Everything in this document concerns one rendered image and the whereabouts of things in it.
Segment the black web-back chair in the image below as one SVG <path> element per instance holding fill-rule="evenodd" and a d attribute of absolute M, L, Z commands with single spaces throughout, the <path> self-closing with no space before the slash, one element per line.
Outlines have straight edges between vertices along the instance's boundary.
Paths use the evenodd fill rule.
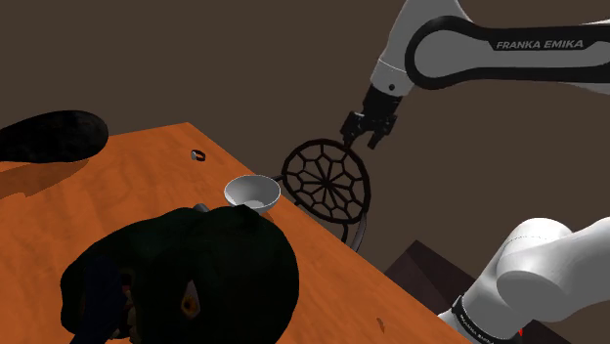
<path fill-rule="evenodd" d="M 360 249 L 370 210 L 371 186 L 368 170 L 351 148 L 331 139 L 315 139 L 296 147 L 273 178 L 292 196 L 296 206 L 314 217 L 340 225 L 340 240 L 346 242 L 350 227 L 357 230 L 348 244 Z"/>

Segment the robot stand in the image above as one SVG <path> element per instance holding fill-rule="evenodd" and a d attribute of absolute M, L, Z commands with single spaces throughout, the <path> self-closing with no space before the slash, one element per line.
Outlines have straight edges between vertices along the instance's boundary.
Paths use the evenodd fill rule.
<path fill-rule="evenodd" d="M 435 314 L 448 310 L 475 281 L 471 275 L 418 240 L 387 269 L 385 275 Z M 524 327 L 520 343 L 571 344 L 536 321 Z"/>

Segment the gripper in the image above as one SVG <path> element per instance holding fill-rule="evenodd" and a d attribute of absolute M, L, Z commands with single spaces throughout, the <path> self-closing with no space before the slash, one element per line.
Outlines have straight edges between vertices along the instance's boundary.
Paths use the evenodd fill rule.
<path fill-rule="evenodd" d="M 351 147 L 361 135 L 372 131 L 368 147 L 374 150 L 391 133 L 401 101 L 401 97 L 385 94 L 370 86 L 362 101 L 362 109 L 350 111 L 340 128 L 343 145 Z"/>

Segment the black oval cushion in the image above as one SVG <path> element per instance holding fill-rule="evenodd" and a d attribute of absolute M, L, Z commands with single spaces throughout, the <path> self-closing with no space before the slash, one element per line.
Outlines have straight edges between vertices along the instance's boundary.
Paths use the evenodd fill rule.
<path fill-rule="evenodd" d="M 0 161 L 75 162 L 99 153 L 109 129 L 98 115 L 84 110 L 38 114 L 0 129 Z"/>

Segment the orange wooden table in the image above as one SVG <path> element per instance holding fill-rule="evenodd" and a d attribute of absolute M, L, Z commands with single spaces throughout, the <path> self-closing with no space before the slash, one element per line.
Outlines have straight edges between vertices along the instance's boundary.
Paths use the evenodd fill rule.
<path fill-rule="evenodd" d="M 68 344 L 60 278 L 91 243 L 198 203 L 246 168 L 189 123 L 113 136 L 87 161 L 0 162 L 0 344 Z M 468 344 L 309 215 L 268 215 L 292 245 L 300 297 L 278 344 Z"/>

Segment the large black rounded bag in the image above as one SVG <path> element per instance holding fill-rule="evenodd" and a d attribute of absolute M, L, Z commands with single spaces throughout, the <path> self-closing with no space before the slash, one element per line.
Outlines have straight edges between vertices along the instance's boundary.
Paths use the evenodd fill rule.
<path fill-rule="evenodd" d="M 299 273 L 283 231 L 247 206 L 183 207 L 94 242 L 60 286 L 69 344 L 277 344 Z"/>

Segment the white bowl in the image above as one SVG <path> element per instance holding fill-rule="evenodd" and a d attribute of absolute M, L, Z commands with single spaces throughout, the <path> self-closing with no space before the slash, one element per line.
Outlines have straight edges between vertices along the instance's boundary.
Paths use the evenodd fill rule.
<path fill-rule="evenodd" d="M 263 175 L 239 176 L 224 188 L 224 197 L 229 204 L 246 205 L 259 214 L 273 208 L 281 195 L 279 183 Z"/>

